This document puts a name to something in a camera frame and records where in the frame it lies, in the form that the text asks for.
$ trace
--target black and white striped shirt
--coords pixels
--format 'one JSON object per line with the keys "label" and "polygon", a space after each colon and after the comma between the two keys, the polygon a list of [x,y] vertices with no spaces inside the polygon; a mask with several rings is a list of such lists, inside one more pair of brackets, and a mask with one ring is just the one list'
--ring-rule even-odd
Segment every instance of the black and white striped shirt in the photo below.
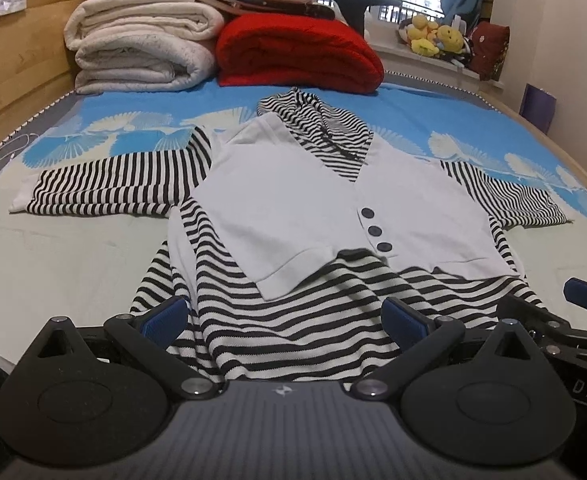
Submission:
{"label": "black and white striped shirt", "polygon": [[[362,120],[298,89],[263,99],[258,113],[266,112],[277,113],[305,150],[355,182],[372,138]],[[427,316],[446,314],[482,328],[496,322],[496,303],[505,294],[541,303],[516,276],[468,281],[438,269],[395,272],[360,250],[342,251],[287,295],[266,301],[190,196],[211,160],[210,138],[196,128],[184,150],[132,153],[45,171],[26,209],[34,214],[166,216],[178,206],[196,258],[198,302],[170,352],[213,380],[351,382],[399,353],[380,323],[382,301],[392,295]],[[496,180],[465,162],[441,166],[487,211],[497,252],[514,270],[503,228],[567,221],[544,191]],[[173,295],[188,298],[190,292],[165,241],[132,311],[144,312]]]}

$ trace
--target pillow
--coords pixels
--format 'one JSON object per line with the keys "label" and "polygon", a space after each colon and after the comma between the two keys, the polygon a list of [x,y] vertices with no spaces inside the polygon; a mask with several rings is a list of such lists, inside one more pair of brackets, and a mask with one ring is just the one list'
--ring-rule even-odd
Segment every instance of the pillow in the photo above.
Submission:
{"label": "pillow", "polygon": [[509,48],[509,27],[480,22],[470,39],[473,58],[468,68],[478,73],[481,81],[498,80]]}

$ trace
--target blue patterned bed sheet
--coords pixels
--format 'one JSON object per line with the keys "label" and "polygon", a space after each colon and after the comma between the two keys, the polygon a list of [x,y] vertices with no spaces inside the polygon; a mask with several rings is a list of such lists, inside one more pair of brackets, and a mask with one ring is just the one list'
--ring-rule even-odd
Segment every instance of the blue patterned bed sheet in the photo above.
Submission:
{"label": "blue patterned bed sheet", "polygon": [[[109,155],[184,148],[196,125],[224,131],[254,117],[261,98],[288,89],[221,88],[208,81],[183,92],[92,96],[25,150],[22,163],[28,168],[73,164],[74,158],[101,145],[109,146]],[[550,190],[587,217],[584,186],[504,114],[394,84],[383,84],[369,96],[309,91],[334,107],[351,110],[395,148],[425,158],[465,160],[496,178]]]}

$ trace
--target shirt sleeve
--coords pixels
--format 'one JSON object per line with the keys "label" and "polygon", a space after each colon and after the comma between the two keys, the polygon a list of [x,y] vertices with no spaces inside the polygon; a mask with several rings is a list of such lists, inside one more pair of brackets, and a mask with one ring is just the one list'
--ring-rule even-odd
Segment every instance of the shirt sleeve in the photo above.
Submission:
{"label": "shirt sleeve", "polygon": [[544,189],[489,176],[468,162],[440,161],[446,173],[463,186],[500,227],[543,227],[569,222]]}
{"label": "shirt sleeve", "polygon": [[195,128],[184,150],[126,153],[28,178],[10,211],[39,215],[168,215],[211,167],[211,142]]}

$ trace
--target plush toy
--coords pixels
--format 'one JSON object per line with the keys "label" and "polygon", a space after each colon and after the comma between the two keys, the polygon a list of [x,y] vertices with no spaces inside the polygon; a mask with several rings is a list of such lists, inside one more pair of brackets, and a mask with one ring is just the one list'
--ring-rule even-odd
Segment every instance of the plush toy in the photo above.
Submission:
{"label": "plush toy", "polygon": [[411,42],[411,50],[419,56],[425,57],[433,57],[440,54],[440,49],[425,38],[420,40],[413,40]]}
{"label": "plush toy", "polygon": [[400,39],[409,45],[415,40],[426,40],[427,35],[433,28],[429,28],[429,25],[435,22],[430,22],[424,14],[416,14],[411,21],[402,20],[398,25],[398,35]]}
{"label": "plush toy", "polygon": [[414,25],[407,26],[407,39],[409,40],[408,43],[411,41],[416,40],[426,40],[427,39],[427,27],[425,28],[417,28]]}
{"label": "plush toy", "polygon": [[423,30],[427,27],[427,25],[429,25],[429,20],[427,20],[427,17],[424,14],[416,14],[416,16],[411,18],[411,24],[414,27]]}
{"label": "plush toy", "polygon": [[451,52],[452,54],[462,54],[464,50],[464,38],[460,33],[460,30],[455,30],[449,27],[449,25],[442,25],[436,30],[436,46],[440,50],[445,52]]}

